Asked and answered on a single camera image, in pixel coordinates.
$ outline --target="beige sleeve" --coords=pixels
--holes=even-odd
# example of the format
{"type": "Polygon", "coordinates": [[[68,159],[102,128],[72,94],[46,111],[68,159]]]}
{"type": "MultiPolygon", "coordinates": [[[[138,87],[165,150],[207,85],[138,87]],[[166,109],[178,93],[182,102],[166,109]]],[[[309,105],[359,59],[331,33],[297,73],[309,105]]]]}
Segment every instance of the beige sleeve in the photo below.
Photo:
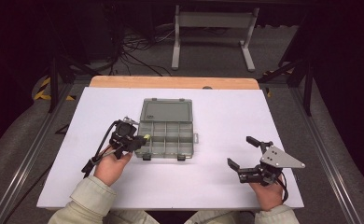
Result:
{"type": "Polygon", "coordinates": [[[116,193],[101,180],[89,176],[77,184],[72,201],[50,219],[54,223],[103,223],[116,193]]]}
{"type": "Polygon", "coordinates": [[[279,205],[269,212],[261,211],[255,216],[255,224],[299,224],[295,213],[287,205],[279,205]]]}

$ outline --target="hand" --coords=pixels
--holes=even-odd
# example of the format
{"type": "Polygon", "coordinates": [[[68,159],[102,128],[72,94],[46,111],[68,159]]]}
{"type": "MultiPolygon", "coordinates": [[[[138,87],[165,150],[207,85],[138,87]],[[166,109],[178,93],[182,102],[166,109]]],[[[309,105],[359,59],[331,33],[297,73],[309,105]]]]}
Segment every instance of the hand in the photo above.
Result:
{"type": "Polygon", "coordinates": [[[266,187],[263,187],[260,183],[249,183],[249,185],[257,195],[261,210],[268,212],[274,207],[283,204],[283,188],[277,182],[266,187]]]}
{"type": "Polygon", "coordinates": [[[95,168],[94,176],[110,187],[119,179],[124,167],[130,161],[132,156],[132,152],[129,152],[125,155],[121,155],[119,160],[113,153],[103,157],[95,168]]]}

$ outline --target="dark background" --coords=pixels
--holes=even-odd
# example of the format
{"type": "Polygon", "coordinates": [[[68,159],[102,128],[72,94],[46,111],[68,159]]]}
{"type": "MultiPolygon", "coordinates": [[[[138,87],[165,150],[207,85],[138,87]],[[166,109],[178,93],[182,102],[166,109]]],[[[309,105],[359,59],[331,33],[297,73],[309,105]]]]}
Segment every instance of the dark background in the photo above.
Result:
{"type": "MultiPolygon", "coordinates": [[[[149,39],[154,27],[173,22],[172,6],[120,8],[125,24],[149,39]]],[[[305,11],[287,10],[261,8],[257,25],[301,24],[305,11]]],[[[0,1],[0,137],[33,103],[32,88],[48,72],[53,52],[66,53],[81,63],[114,56],[103,15],[99,5],[0,1]]],[[[332,13],[319,10],[311,16],[322,20],[308,22],[308,28],[306,25],[307,29],[297,36],[296,46],[286,59],[300,57],[303,50],[299,49],[304,49],[301,44],[317,44],[311,46],[318,53],[313,60],[315,81],[346,147],[364,175],[364,1],[345,1],[332,13]],[[315,33],[324,31],[327,32],[322,35],[324,39],[313,39],[315,33]]]]}

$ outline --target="white table surface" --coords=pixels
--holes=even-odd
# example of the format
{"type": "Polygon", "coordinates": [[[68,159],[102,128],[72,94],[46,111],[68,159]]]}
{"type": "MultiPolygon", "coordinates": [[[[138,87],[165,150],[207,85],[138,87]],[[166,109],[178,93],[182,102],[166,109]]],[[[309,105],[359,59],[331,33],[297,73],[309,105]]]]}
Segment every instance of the white table surface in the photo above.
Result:
{"type": "MultiPolygon", "coordinates": [[[[259,208],[254,191],[239,182],[227,158],[242,168],[259,164],[261,151],[246,142],[249,135],[283,149],[262,91],[94,87],[82,94],[37,206],[65,207],[84,176],[80,170],[95,154],[110,124],[125,116],[138,121],[144,99],[153,97],[191,99],[193,131],[199,143],[194,145],[193,158],[185,161],[143,161],[134,155],[112,186],[118,194],[112,209],[259,208]]],[[[284,173],[289,192],[286,204],[303,207],[291,170],[284,173]]]]}

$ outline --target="metal stand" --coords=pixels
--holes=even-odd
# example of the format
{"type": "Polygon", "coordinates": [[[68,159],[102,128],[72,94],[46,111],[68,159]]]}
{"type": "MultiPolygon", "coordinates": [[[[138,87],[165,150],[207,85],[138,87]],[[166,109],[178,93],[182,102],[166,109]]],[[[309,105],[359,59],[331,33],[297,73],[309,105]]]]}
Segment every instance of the metal stand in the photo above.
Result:
{"type": "Polygon", "coordinates": [[[304,97],[303,107],[308,116],[311,117],[310,102],[311,102],[311,90],[313,85],[313,67],[311,66],[310,60],[298,59],[295,62],[288,63],[277,70],[268,73],[267,76],[257,79],[258,83],[266,83],[275,77],[284,74],[286,71],[293,68],[291,76],[287,79],[287,85],[291,88],[298,88],[299,84],[305,76],[304,83],[304,97]]]}
{"type": "Polygon", "coordinates": [[[248,29],[246,39],[240,41],[241,50],[243,51],[246,67],[249,72],[255,71],[255,65],[252,61],[248,49],[255,23],[259,14],[259,9],[255,8],[252,13],[214,13],[214,12],[180,12],[179,6],[175,9],[175,42],[173,61],[171,67],[177,70],[179,67],[180,54],[180,27],[229,27],[248,29]]]}
{"type": "Polygon", "coordinates": [[[72,69],[70,68],[71,65],[91,75],[92,77],[101,75],[98,72],[90,69],[88,66],[76,62],[69,56],[65,56],[62,54],[56,55],[51,62],[51,71],[50,71],[51,103],[50,103],[49,113],[51,113],[54,110],[54,108],[60,101],[58,76],[60,75],[64,83],[71,84],[75,80],[76,76],[74,74],[74,71],[72,71],[72,69]]]}

